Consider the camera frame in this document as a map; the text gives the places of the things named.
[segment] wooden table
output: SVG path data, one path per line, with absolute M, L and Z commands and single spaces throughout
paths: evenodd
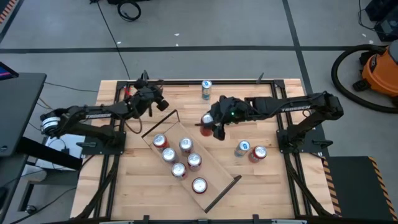
M 288 97 L 303 95 L 299 79 L 284 81 Z M 101 82 L 97 105 L 113 103 L 116 82 Z M 275 117 L 265 121 L 226 126 L 224 141 L 203 137 L 199 128 L 194 126 L 220 95 L 241 99 L 250 96 L 272 96 L 270 85 L 214 85 L 211 99 L 206 101 L 201 98 L 200 85 L 165 85 L 164 97 L 170 106 L 164 112 L 160 112 L 154 106 L 152 118 L 148 117 L 147 113 L 143 115 L 142 132 L 146 132 L 169 112 L 177 109 L 182 124 L 190 133 L 233 177 L 240 174 L 242 179 L 212 210 L 204 213 L 178 180 L 165 169 L 159 157 L 141 138 L 141 134 L 134 134 L 125 128 L 126 150 L 120 158 L 112 220 L 142 220 L 143 215 L 150 215 L 151 220 L 252 219 L 253 214 L 259 214 L 260 218 L 294 217 L 284 159 L 279 152 L 275 134 L 278 128 Z M 294 112 L 292 118 L 294 123 L 298 123 L 303 119 L 303 115 L 301 111 Z M 166 130 L 176 121 L 177 118 L 170 117 L 158 128 L 160 131 Z M 97 119 L 93 124 L 101 126 L 109 124 L 109 120 Z M 139 128 L 137 120 L 128 121 L 128 124 L 132 128 Z M 233 150 L 242 139 L 249 140 L 253 146 L 265 145 L 268 148 L 267 158 L 258 164 L 252 164 L 247 157 L 235 157 Z M 321 159 L 310 154 L 301 154 L 301 158 L 308 188 L 326 210 L 334 213 Z M 102 161 L 103 156 L 95 156 L 81 171 L 71 217 L 83 210 L 98 188 Z M 300 211 L 304 214 L 301 193 L 299 190 L 297 192 Z M 105 192 L 102 215 L 105 214 L 107 197 L 108 193 Z

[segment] soda can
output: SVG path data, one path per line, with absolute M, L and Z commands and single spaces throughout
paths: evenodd
M 250 162 L 260 162 L 267 156 L 267 149 L 265 146 L 256 146 L 249 154 Z
M 238 146 L 236 146 L 235 156 L 236 157 L 242 157 L 248 151 L 250 151 L 250 143 L 248 141 L 246 141 L 246 140 L 243 140 L 243 141 L 239 142 Z
M 193 141 L 190 138 L 181 139 L 180 149 L 183 156 L 191 154 L 193 151 Z
M 162 152 L 162 158 L 164 161 L 174 164 L 178 161 L 178 155 L 172 148 L 166 148 Z
M 170 147 L 170 144 L 164 134 L 157 134 L 154 138 L 154 146 L 162 152 L 165 148 Z
M 187 168 L 181 162 L 178 162 L 172 166 L 172 174 L 179 180 L 187 178 Z
M 200 170 L 201 156 L 197 153 L 192 153 L 188 156 L 188 167 L 191 171 Z
M 211 86 L 213 84 L 210 80 L 203 80 L 201 83 L 201 97 L 204 100 L 209 100 L 211 95 Z
M 203 178 L 196 178 L 192 182 L 192 189 L 196 194 L 203 194 L 207 190 L 207 182 Z
M 213 130 L 211 130 L 211 127 L 207 127 L 206 124 L 210 124 L 213 122 L 213 117 L 207 113 L 203 115 L 200 119 L 200 133 L 203 136 L 210 136 L 213 134 Z

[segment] concrete floor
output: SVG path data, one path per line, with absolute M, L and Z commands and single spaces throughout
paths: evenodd
M 362 1 L 363 7 L 369 1 Z M 142 17 L 136 22 L 123 21 L 112 6 L 100 2 L 104 16 L 123 52 L 132 78 L 143 69 L 151 78 L 264 78 L 309 77 L 313 91 L 327 90 L 340 97 L 345 115 L 323 125 L 327 139 L 334 140 L 332 156 L 373 156 L 383 174 L 394 205 L 398 204 L 398 157 L 393 114 L 362 108 L 340 95 L 330 79 L 330 68 L 339 51 L 303 51 L 299 63 L 292 46 L 349 46 L 380 43 L 377 35 L 358 25 L 355 0 L 151 0 L 140 2 Z M 297 32 L 290 33 L 287 6 Z M 365 24 L 371 24 L 363 14 Z M 137 47 L 178 46 L 270 46 L 262 50 L 209 50 L 138 52 Z M 75 53 L 78 48 L 104 51 L 114 47 L 96 4 L 82 0 L 24 0 L 5 37 L 4 49 L 39 49 L 37 54 L 0 54 L 0 61 L 18 72 L 44 72 L 47 81 L 75 88 L 97 90 L 101 80 L 125 79 L 126 72 L 116 52 Z M 70 49 L 68 53 L 51 53 Z M 340 76 L 347 86 L 358 78 L 359 64 L 352 56 L 341 66 Z M 45 86 L 41 97 L 53 108 L 92 105 L 95 93 L 82 93 Z M 364 97 L 378 96 L 366 93 Z M 30 122 L 39 126 L 35 109 Z M 36 141 L 43 136 L 28 126 L 25 135 Z M 53 200 L 67 187 L 37 187 L 30 203 L 40 207 Z M 69 217 L 73 192 L 23 223 L 51 222 Z M 5 223 L 25 213 L 10 208 Z

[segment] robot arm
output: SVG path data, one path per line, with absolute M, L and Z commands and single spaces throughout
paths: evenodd
M 163 90 L 158 86 L 138 82 L 135 87 L 137 91 L 134 95 L 110 106 L 71 106 L 43 114 L 40 116 L 42 133 L 58 138 L 67 133 L 80 134 L 107 141 L 115 136 L 112 128 L 81 124 L 80 121 L 96 118 L 138 119 L 153 102 L 161 111 L 169 106 L 162 96 Z
M 278 113 L 302 110 L 315 112 L 300 124 L 288 129 L 289 141 L 302 137 L 324 120 L 336 120 L 344 114 L 338 98 L 327 92 L 286 99 L 251 97 L 245 98 L 244 101 L 234 97 L 220 96 L 219 102 L 213 104 L 209 111 L 214 121 L 206 124 L 205 128 L 211 128 L 215 138 L 224 140 L 225 124 L 264 120 Z

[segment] monitor screen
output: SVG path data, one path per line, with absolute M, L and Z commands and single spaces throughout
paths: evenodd
M 0 62 L 0 80 L 18 77 L 18 73 Z

